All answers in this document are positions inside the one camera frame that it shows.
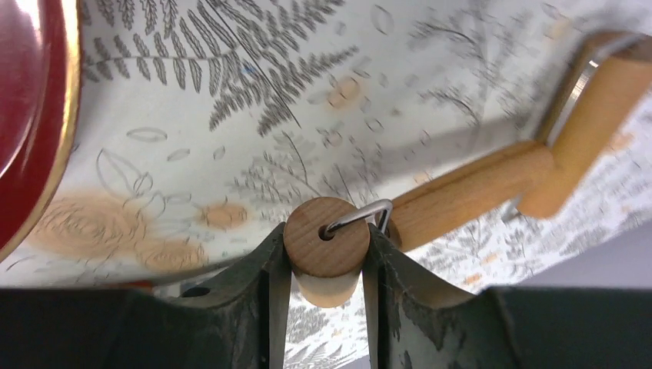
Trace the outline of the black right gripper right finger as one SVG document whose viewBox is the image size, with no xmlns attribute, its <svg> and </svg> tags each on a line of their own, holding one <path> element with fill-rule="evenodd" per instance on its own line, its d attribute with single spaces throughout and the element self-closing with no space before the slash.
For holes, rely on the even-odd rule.
<svg viewBox="0 0 652 369">
<path fill-rule="evenodd" d="M 373 368 L 649 368 L 651 292 L 493 286 L 471 294 L 370 227 L 362 271 Z"/>
</svg>

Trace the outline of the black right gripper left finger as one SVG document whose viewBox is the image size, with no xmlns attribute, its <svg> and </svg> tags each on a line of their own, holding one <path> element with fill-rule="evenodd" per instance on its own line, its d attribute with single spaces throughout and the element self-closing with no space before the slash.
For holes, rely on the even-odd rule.
<svg viewBox="0 0 652 369">
<path fill-rule="evenodd" d="M 4 289 L 3 368 L 280 368 L 291 268 L 277 226 L 178 298 L 137 288 Z"/>
</svg>

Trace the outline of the wooden double-ended rolling pin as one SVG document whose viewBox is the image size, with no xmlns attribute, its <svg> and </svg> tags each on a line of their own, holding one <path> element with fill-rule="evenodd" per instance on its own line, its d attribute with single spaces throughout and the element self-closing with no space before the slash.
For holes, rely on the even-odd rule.
<svg viewBox="0 0 652 369">
<path fill-rule="evenodd" d="M 306 201 L 283 232 L 299 291 L 333 308 L 353 294 L 375 220 L 410 251 L 506 201 L 530 218 L 555 216 L 651 83 L 651 37 L 603 31 L 585 38 L 537 136 L 363 208 L 333 197 Z"/>
</svg>

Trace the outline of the round red tray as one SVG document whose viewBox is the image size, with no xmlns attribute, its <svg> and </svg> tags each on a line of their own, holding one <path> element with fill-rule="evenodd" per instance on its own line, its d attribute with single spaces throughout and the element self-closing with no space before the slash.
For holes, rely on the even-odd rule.
<svg viewBox="0 0 652 369">
<path fill-rule="evenodd" d="M 1 258 L 28 236 L 65 172 L 81 90 L 77 1 L 1 3 Z"/>
</svg>

